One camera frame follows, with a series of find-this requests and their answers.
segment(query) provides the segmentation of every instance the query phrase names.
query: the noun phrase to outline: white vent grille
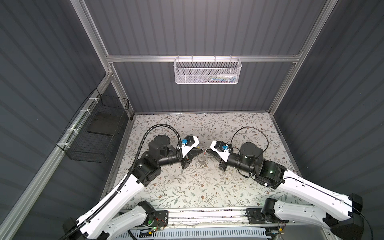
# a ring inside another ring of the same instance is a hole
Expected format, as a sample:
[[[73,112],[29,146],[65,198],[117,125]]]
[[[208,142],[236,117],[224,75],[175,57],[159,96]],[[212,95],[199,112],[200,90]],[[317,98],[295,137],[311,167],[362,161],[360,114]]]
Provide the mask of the white vent grille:
[[[239,58],[230,58],[228,61],[185,61],[175,58],[173,66],[177,84],[236,84],[241,61]]]
[[[229,238],[252,237],[252,239],[270,239],[265,235],[264,228],[258,227],[226,227],[226,228],[187,228],[164,229],[155,232],[152,237],[139,237],[139,230],[132,230],[137,239],[201,239],[201,238]],[[131,240],[128,232],[121,234],[116,240]]]

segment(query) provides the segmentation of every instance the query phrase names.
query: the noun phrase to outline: black cable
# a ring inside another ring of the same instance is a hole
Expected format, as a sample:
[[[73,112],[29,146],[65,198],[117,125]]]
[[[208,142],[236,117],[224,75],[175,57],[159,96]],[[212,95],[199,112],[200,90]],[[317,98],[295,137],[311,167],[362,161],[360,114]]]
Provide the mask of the black cable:
[[[243,176],[243,177],[245,177],[245,178],[249,178],[249,177],[251,176],[251,174],[249,174],[249,176],[247,176],[247,175],[244,175],[244,174],[240,173],[239,170],[237,170],[237,171],[239,172],[239,174],[240,174],[241,176]]]
[[[130,237],[131,237],[133,240],[137,240],[137,238],[133,235],[133,233],[131,232],[131,230],[128,230],[128,234],[130,235]]]
[[[251,127],[251,126],[247,126],[247,127],[242,127],[242,128],[240,128],[240,129],[237,130],[237,131],[235,132],[235,134],[232,136],[230,145],[232,145],[232,141],[233,141],[233,138],[235,137],[235,135],[236,135],[241,129],[248,128],[248,127],[249,127],[249,128],[253,128],[253,129],[256,129],[257,131],[261,132],[261,133],[264,135],[265,139],[266,139],[266,148],[263,150],[262,153],[259,154],[259,156],[256,157],[256,158],[258,158],[258,157],[260,157],[260,156],[265,152],[265,150],[267,150],[267,148],[268,148],[268,146],[269,146],[269,141],[268,141],[267,136],[266,136],[260,129],[257,129],[257,128],[255,128],[255,127]]]
[[[260,179],[257,179],[256,178],[256,175],[255,175],[255,178],[251,178],[251,179],[253,179],[255,182],[257,182],[258,184],[261,184],[261,185],[264,185],[264,181],[262,181],[262,180],[260,180]]]
[[[298,180],[298,179],[296,179],[296,178],[294,178],[294,177],[285,177],[285,178],[283,178],[281,181],[279,181],[278,183],[276,183],[275,185],[273,185],[273,186],[268,186],[268,185],[267,185],[267,187],[274,187],[274,186],[276,186],[276,185],[282,183],[285,179],[288,179],[288,178],[294,179],[294,180],[296,180],[296,181],[298,181],[298,182],[300,182],[300,183],[304,183],[304,182],[302,182],[302,181],[300,181],[300,180]],[[340,201],[340,202],[343,202],[342,200],[338,199],[337,197],[332,196],[331,194],[328,194],[328,193],[326,193],[326,192],[324,192],[324,191],[322,191],[322,190],[320,190],[320,189],[317,189],[317,188],[315,188],[314,186],[311,186],[311,185],[308,185],[308,184],[305,184],[305,185],[306,185],[306,186],[309,186],[309,187],[311,187],[311,188],[313,188],[313,189],[316,189],[317,191],[322,192],[322,193],[324,193],[324,194],[326,194],[326,195],[328,195],[328,196],[330,196],[330,197],[332,197],[332,198],[334,198],[334,199],[336,199],[336,200],[338,200],[338,201]],[[353,207],[353,206],[347,204],[346,202],[344,202],[344,203],[345,203],[346,205],[350,206],[351,208],[353,208],[354,210],[356,210],[356,211],[360,214],[360,216],[362,216],[362,217],[365,219],[365,221],[367,222],[367,224],[368,224],[368,226],[369,226],[369,229],[371,230],[371,240],[373,240],[373,230],[372,230],[372,227],[371,227],[371,225],[369,224],[368,220],[365,218],[365,216],[364,216],[359,210],[357,210],[355,207]]]
[[[284,228],[286,227],[286,223],[284,222],[284,226],[282,227],[282,226],[280,226],[280,223],[281,223],[281,225],[283,224],[283,221],[281,221],[281,220],[279,220],[278,222],[277,222],[277,226],[278,226],[278,229],[282,229],[282,230],[284,230]]]
[[[124,180],[121,182],[120,186],[116,189],[116,191],[96,211],[94,211],[85,221],[83,221],[82,223],[77,225],[75,228],[70,230],[68,233],[66,233],[64,236],[59,238],[59,240],[65,240],[69,236],[74,234],[76,231],[81,229],[83,226],[85,226],[86,222],[89,223],[91,219],[93,219],[99,212],[101,212],[101,210],[103,210],[106,207],[106,205],[108,205],[112,201],[112,199],[117,195],[117,193],[123,188],[125,183],[128,181],[128,178],[130,177],[130,175],[132,174],[134,168],[136,167],[136,163],[138,161],[138,158],[139,158],[139,155],[140,155],[140,152],[141,152],[141,148],[143,147],[144,141],[145,141],[146,137],[148,136],[149,132],[151,132],[153,129],[155,129],[157,127],[167,127],[169,129],[171,129],[173,132],[175,132],[175,134],[177,136],[177,140],[179,141],[177,143],[177,146],[181,147],[181,137],[180,137],[179,133],[176,131],[176,129],[174,129],[172,126],[169,126],[168,124],[159,123],[159,124],[156,124],[156,125],[153,125],[152,127],[150,127],[146,131],[146,133],[144,134],[143,138],[141,139],[140,145],[137,148],[136,156],[135,156],[135,159],[133,160],[131,168],[128,170],[127,175],[124,177]],[[176,154],[179,157],[179,154],[180,154],[179,148],[177,148],[177,153]]]
[[[148,151],[145,151],[142,155],[141,158],[144,158],[147,155]]]
[[[237,147],[233,147],[233,148],[232,148],[232,152],[233,152],[233,149],[234,149],[234,148],[236,148],[237,150],[239,150],[239,152],[237,153],[237,154],[239,154],[239,153],[240,153],[240,149],[238,149]]]

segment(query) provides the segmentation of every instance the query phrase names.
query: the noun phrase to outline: white mesh basket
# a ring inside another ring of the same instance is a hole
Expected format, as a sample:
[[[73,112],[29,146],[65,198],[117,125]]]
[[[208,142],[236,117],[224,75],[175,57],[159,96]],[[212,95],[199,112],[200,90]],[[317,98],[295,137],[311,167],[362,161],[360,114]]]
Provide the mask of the white mesh basket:
[[[177,84],[236,84],[240,76],[239,58],[224,60],[189,61],[175,58],[175,82]]]

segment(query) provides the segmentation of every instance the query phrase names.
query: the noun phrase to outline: leaf pattern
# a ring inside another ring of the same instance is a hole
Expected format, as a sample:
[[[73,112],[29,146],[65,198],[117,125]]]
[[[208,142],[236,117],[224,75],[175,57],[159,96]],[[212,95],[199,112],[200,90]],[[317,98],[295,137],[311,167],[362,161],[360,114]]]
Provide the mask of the leaf pattern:
[[[154,114],[137,115],[115,185],[128,172],[135,157],[137,147],[144,133],[151,126],[166,123],[184,138],[194,135],[199,138],[199,147],[208,149],[213,140],[230,142],[233,134],[241,127],[253,126],[263,131],[270,143],[264,158],[275,161],[289,170],[293,168],[288,154],[268,114],[263,113],[220,113],[220,114]],[[176,146],[177,138],[168,128],[159,127],[149,133],[142,154],[148,150],[148,143],[157,135],[169,136]],[[240,147],[250,141],[260,148],[266,147],[264,135],[254,129],[244,129],[233,138],[232,145]],[[228,167],[226,172],[218,168],[218,162],[209,154],[200,154],[190,166],[182,170],[180,164],[164,166],[160,175],[142,192],[135,195],[124,209],[132,209],[140,201],[147,200],[154,208],[193,208],[193,207],[236,207],[262,206],[271,197],[284,202],[307,204],[297,196],[275,191],[241,176],[236,169]]]

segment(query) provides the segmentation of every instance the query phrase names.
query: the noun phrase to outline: wire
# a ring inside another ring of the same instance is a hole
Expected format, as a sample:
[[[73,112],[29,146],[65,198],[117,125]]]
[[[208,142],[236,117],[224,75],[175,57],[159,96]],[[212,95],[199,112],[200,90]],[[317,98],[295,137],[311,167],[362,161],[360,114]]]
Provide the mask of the wire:
[[[262,153],[259,154],[259,156],[256,157],[256,158],[259,158],[259,157],[265,152],[265,150],[267,150],[267,148],[268,148],[268,146],[269,146],[268,138],[267,138],[267,136],[266,136],[260,129],[257,129],[257,128],[255,128],[255,127],[251,127],[251,126],[247,126],[247,127],[256,129],[257,131],[261,132],[261,133],[264,135],[265,139],[266,139],[266,148],[263,150]],[[241,129],[244,129],[244,128],[247,128],[247,127],[242,127],[242,128],[240,128],[239,130],[237,130],[237,131],[235,132],[235,134],[232,136],[230,145],[232,145],[232,141],[233,141],[233,138],[235,137],[235,135],[236,135]]]
[[[157,227],[156,227],[156,230],[155,230],[155,232],[157,232],[157,229],[159,228],[159,219],[158,219],[158,218],[156,218],[156,221],[157,221]]]
[[[240,149],[238,149],[237,147],[233,147],[233,148],[232,148],[232,151],[233,151],[234,148],[236,148],[237,150],[239,150],[239,152],[237,153],[237,154],[239,154],[239,153],[240,153]]]
[[[249,173],[249,176],[247,176],[247,175],[244,175],[244,174],[240,173],[239,170],[237,170],[237,171],[239,172],[239,174],[240,174],[241,176],[243,176],[243,177],[245,177],[245,178],[249,178],[249,177],[251,176],[251,173]]]
[[[255,175],[255,178],[251,178],[253,179],[255,182],[257,182],[258,184],[261,184],[261,185],[264,185],[264,182],[262,180],[259,180],[256,178],[256,175]]]
[[[137,238],[132,234],[131,230],[128,230],[128,233],[129,233],[130,237],[131,237],[133,240],[137,240]]]
[[[164,227],[166,227],[166,226],[167,226],[167,225],[166,225],[166,222],[164,222],[164,220],[160,219],[160,221],[163,221],[163,223],[164,223]]]
[[[284,230],[285,226],[287,225],[285,222],[283,222],[283,221],[281,221],[281,220],[279,220],[277,224],[278,224],[279,229],[281,228],[281,229],[283,229],[283,230]]]
[[[91,221],[91,219],[93,219],[99,212],[101,212],[101,210],[103,210],[112,201],[112,199],[118,194],[118,192],[123,188],[125,183],[128,181],[130,175],[132,174],[134,168],[136,167],[136,163],[137,163],[137,161],[139,159],[141,148],[143,147],[144,141],[145,141],[146,137],[148,136],[149,132],[151,132],[153,129],[155,129],[157,127],[167,127],[169,129],[171,129],[176,134],[177,140],[179,141],[177,143],[177,145],[179,147],[181,147],[181,137],[180,137],[179,133],[176,131],[176,129],[174,129],[172,126],[169,126],[168,124],[159,123],[159,124],[156,124],[156,125],[153,125],[152,127],[150,127],[146,131],[146,133],[144,134],[143,138],[141,139],[140,145],[137,148],[135,159],[133,160],[133,163],[132,163],[131,167],[129,168],[127,175],[124,177],[123,181],[121,182],[120,186],[116,189],[116,191],[96,211],[94,211],[86,220],[84,220],[82,223],[80,223],[79,225],[74,227],[72,230],[70,230],[64,236],[59,238],[59,240],[65,240],[69,236],[74,234],[76,231],[81,229],[83,226],[85,226],[86,223],[89,223]],[[180,154],[180,149],[179,148],[177,149],[177,153],[176,154],[177,154],[179,160],[181,160],[180,157],[182,155]]]
[[[141,158],[144,158],[145,155],[147,155],[148,151],[145,151],[142,155],[141,155]]]
[[[285,178],[283,178],[281,181],[279,181],[278,183],[276,183],[275,185],[273,185],[273,186],[268,186],[268,185],[267,185],[267,187],[274,187],[274,186],[276,186],[276,185],[282,183],[285,179],[288,179],[288,178],[291,178],[291,179],[294,179],[294,180],[296,180],[296,181],[298,181],[298,182],[304,183],[304,182],[302,182],[302,181],[300,181],[300,180],[298,180],[298,179],[296,179],[296,178],[294,178],[294,177],[285,177]],[[336,199],[336,200],[338,200],[338,201],[340,201],[340,202],[343,202],[342,200],[338,199],[337,197],[332,196],[331,194],[328,194],[328,193],[326,193],[326,192],[324,192],[324,191],[322,191],[322,190],[320,190],[320,189],[317,189],[317,188],[315,188],[314,186],[311,186],[311,185],[308,185],[308,184],[306,184],[306,186],[309,186],[309,187],[311,187],[311,188],[313,188],[313,189],[315,189],[315,190],[317,190],[317,191],[319,191],[319,192],[324,193],[325,195],[328,195],[328,196],[330,196],[330,197],[332,197],[332,198],[334,198],[334,199]],[[357,212],[360,214],[360,216],[362,216],[362,217],[365,219],[365,221],[367,222],[367,224],[368,224],[368,226],[369,226],[369,229],[371,230],[371,240],[373,240],[373,230],[372,230],[372,227],[371,227],[371,225],[369,224],[368,220],[365,218],[365,216],[364,216],[359,210],[357,210],[355,207],[353,207],[353,206],[347,204],[346,202],[344,202],[344,203],[345,203],[346,205],[350,206],[351,208],[353,208],[355,211],[357,211]]]
[[[141,229],[139,231],[139,237],[142,237],[144,235],[149,235],[150,234],[149,232],[151,232],[151,231],[152,231],[152,228]]]

